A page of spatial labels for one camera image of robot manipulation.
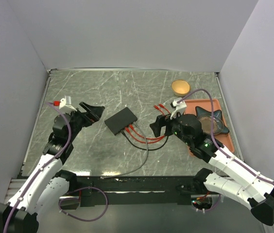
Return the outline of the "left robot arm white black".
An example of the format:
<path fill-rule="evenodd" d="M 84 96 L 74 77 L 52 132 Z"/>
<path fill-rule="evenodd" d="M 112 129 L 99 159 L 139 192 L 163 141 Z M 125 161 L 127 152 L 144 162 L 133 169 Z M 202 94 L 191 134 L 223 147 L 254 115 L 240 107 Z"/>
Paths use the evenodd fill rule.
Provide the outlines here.
<path fill-rule="evenodd" d="M 0 233 L 35 233 L 38 216 L 62 195 L 73 195 L 78 189 L 77 175 L 62 167 L 73 150 L 79 132 L 99 121 L 104 106 L 85 102 L 74 108 L 68 98 L 47 102 L 58 116 L 52 133 L 33 172 L 22 187 L 8 200 L 0 203 Z"/>

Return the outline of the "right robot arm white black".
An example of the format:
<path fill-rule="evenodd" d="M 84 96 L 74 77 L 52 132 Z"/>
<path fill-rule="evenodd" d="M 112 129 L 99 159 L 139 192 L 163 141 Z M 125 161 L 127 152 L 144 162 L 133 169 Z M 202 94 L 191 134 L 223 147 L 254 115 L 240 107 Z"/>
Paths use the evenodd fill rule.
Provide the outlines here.
<path fill-rule="evenodd" d="M 201 169 L 194 181 L 198 193 L 208 190 L 224 195 L 244 205 L 263 224 L 274 225 L 274 180 L 245 164 L 218 140 L 213 141 L 211 135 L 203 132 L 195 115 L 175 118 L 159 115 L 150 124 L 156 137 L 162 127 L 166 128 L 167 136 L 175 135 L 184 142 L 195 157 L 228 175 L 228 178 L 223 178 L 211 170 Z"/>

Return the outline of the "black network switch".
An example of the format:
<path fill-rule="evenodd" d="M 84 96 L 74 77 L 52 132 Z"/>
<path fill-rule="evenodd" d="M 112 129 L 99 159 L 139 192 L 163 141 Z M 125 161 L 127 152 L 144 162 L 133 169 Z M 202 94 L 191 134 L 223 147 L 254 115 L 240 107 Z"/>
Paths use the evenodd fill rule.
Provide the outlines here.
<path fill-rule="evenodd" d="M 137 116 L 128 107 L 125 107 L 104 122 L 113 135 L 118 135 L 136 121 Z"/>

